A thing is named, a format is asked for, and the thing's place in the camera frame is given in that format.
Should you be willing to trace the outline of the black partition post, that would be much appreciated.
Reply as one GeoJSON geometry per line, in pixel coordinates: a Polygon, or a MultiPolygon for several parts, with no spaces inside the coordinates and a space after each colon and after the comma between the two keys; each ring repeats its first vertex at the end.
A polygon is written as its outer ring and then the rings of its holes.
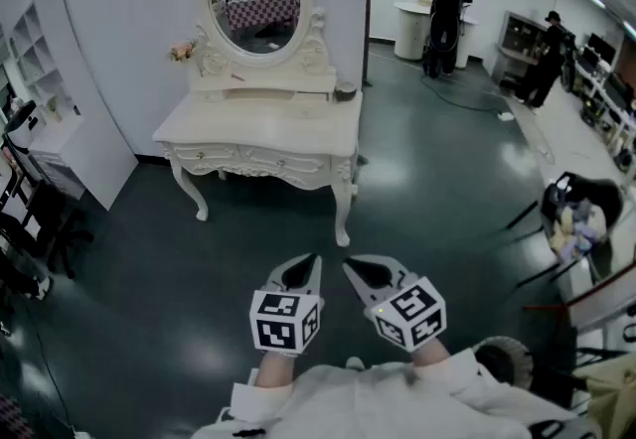
{"type": "Polygon", "coordinates": [[[371,29],[371,11],[372,0],[366,0],[365,11],[365,40],[364,40],[364,56],[363,56],[363,74],[362,85],[363,87],[371,86],[368,80],[368,63],[369,63],[369,44],[370,44],[370,29],[371,29]]]}

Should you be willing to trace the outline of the black office chair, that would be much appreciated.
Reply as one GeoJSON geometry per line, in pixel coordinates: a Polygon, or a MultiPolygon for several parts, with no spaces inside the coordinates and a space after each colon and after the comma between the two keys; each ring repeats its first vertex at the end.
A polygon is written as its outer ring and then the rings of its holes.
{"type": "Polygon", "coordinates": [[[52,273],[60,259],[73,279],[68,247],[78,240],[91,243],[93,235],[78,227],[84,215],[63,194],[45,181],[30,183],[28,172],[10,162],[7,151],[14,147],[6,132],[0,134],[0,239],[31,260],[44,261],[52,273]]]}

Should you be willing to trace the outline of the white desk with monitors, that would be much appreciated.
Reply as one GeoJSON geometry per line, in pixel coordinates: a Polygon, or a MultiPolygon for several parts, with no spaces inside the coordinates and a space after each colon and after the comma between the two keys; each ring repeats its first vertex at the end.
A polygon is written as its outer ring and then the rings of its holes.
{"type": "Polygon", "coordinates": [[[592,33],[582,45],[565,34],[562,88],[582,101],[581,120],[604,140],[615,166],[624,174],[636,169],[636,88],[613,67],[616,49],[592,33]]]}

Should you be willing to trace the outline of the pink flower bouquet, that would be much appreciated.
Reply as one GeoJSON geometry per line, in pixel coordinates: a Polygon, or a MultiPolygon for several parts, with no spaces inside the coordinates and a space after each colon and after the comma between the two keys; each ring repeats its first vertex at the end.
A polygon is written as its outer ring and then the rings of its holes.
{"type": "Polygon", "coordinates": [[[172,62],[183,62],[188,60],[197,47],[196,40],[188,40],[185,43],[170,48],[168,58],[172,62]]]}

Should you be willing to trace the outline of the person's left forearm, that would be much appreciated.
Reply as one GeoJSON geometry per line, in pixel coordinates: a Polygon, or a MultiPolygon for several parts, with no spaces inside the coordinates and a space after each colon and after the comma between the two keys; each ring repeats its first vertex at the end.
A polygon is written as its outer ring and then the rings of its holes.
{"type": "Polygon", "coordinates": [[[292,394],[294,365],[295,357],[265,353],[253,384],[234,384],[231,416],[251,424],[273,418],[292,394]]]}

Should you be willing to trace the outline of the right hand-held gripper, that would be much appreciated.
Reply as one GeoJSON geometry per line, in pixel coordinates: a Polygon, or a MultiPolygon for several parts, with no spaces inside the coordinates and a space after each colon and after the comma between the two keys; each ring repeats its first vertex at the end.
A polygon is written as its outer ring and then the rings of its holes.
{"type": "Polygon", "coordinates": [[[353,255],[344,261],[343,270],[360,300],[372,307],[372,322],[383,339],[415,352],[446,330],[442,296],[426,277],[416,281],[416,274],[395,258],[353,255]],[[389,287],[403,289],[374,306],[378,292],[389,287]]]}

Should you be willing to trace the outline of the large white carved drawer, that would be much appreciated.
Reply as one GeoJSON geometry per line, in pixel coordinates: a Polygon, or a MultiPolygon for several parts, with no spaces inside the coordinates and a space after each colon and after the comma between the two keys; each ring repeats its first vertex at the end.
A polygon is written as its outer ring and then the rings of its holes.
{"type": "Polygon", "coordinates": [[[225,164],[241,161],[239,148],[233,144],[174,144],[172,148],[183,165],[225,164]]]}
{"type": "Polygon", "coordinates": [[[319,175],[330,170],[329,158],[324,155],[303,155],[251,146],[240,146],[239,151],[245,163],[289,173],[319,175]]]}

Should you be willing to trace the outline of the black bin of plush toys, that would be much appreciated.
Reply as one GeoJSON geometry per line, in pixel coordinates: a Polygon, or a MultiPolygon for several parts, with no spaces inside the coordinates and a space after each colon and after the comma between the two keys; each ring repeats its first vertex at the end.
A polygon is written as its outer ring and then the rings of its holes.
{"type": "Polygon", "coordinates": [[[611,234],[623,213],[623,194],[610,179],[563,173],[547,186],[540,206],[544,232],[555,254],[556,275],[586,262],[594,283],[609,274],[611,234]]]}

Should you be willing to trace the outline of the person's white shirt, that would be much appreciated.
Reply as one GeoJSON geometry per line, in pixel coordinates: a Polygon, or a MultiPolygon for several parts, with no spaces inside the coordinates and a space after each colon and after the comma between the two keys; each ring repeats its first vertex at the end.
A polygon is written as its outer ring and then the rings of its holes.
{"type": "Polygon", "coordinates": [[[218,421],[191,439],[602,439],[598,425],[570,421],[523,425],[454,399],[408,364],[314,366],[294,373],[292,394],[273,418],[218,421]]]}

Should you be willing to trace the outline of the woven round basket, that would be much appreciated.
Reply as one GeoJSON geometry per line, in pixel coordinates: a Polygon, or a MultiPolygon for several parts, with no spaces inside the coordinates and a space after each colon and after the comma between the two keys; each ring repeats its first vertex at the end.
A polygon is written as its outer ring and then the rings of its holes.
{"type": "Polygon", "coordinates": [[[529,390],[533,382],[534,359],[520,341],[504,336],[490,337],[473,347],[476,360],[496,380],[529,390]]]}

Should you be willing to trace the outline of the person's right forearm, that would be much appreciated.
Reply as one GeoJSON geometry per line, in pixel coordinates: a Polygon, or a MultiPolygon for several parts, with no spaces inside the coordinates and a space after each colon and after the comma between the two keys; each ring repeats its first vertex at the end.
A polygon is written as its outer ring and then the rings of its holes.
{"type": "Polygon", "coordinates": [[[455,355],[436,339],[412,355],[417,376],[437,383],[468,407],[490,416],[510,418],[523,425],[545,421],[570,421],[575,415],[526,390],[498,381],[477,362],[472,349],[455,355]]]}

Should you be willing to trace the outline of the grey open cabinet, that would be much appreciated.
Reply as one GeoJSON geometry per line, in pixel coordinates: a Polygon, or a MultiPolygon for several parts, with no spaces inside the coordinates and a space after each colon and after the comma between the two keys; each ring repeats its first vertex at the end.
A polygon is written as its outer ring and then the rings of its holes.
{"type": "Polygon", "coordinates": [[[522,83],[528,69],[538,64],[546,31],[545,25],[505,12],[491,72],[491,79],[500,89],[512,92],[522,83]]]}

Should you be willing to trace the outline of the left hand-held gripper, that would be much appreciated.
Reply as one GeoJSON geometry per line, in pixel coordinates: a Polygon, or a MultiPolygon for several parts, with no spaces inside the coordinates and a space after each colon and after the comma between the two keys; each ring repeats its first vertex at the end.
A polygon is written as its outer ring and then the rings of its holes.
{"type": "Polygon", "coordinates": [[[254,346],[263,352],[301,355],[321,327],[322,257],[295,256],[275,267],[252,295],[249,321],[254,346]]]}

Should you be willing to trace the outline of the white ornate dressing table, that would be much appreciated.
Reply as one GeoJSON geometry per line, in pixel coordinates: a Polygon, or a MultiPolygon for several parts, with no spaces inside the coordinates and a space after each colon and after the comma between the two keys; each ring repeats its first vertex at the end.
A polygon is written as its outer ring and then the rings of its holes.
{"type": "Polygon", "coordinates": [[[362,94],[350,101],[336,102],[337,72],[331,64],[324,38],[325,10],[314,2],[310,35],[293,56],[268,67],[250,66],[208,43],[197,25],[197,47],[186,61],[176,62],[187,73],[189,94],[162,122],[153,138],[169,160],[173,176],[195,202],[197,219],[206,220],[209,208],[193,183],[196,176],[210,173],[247,177],[272,177],[297,189],[315,191],[330,188],[336,203],[335,239],[350,243],[346,221],[357,188],[354,182],[358,155],[362,94]],[[241,76],[245,81],[231,77],[241,76]],[[289,100],[297,91],[328,93],[331,113],[317,119],[300,119],[290,114],[289,100]],[[303,155],[324,155],[330,170],[319,175],[302,175],[240,162],[183,165],[173,151],[174,144],[225,143],[262,147],[303,155]]]}

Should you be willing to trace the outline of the round white table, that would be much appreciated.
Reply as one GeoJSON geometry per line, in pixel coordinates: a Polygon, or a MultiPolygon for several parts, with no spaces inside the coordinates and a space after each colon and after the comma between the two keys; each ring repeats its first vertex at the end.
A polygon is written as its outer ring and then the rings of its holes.
{"type": "MultiPolygon", "coordinates": [[[[431,1],[420,0],[395,2],[397,9],[397,37],[394,52],[398,58],[417,61],[427,46],[431,19],[431,1]]],[[[465,13],[460,17],[460,36],[457,48],[456,67],[465,69],[471,52],[473,34],[479,22],[465,13]]]]}

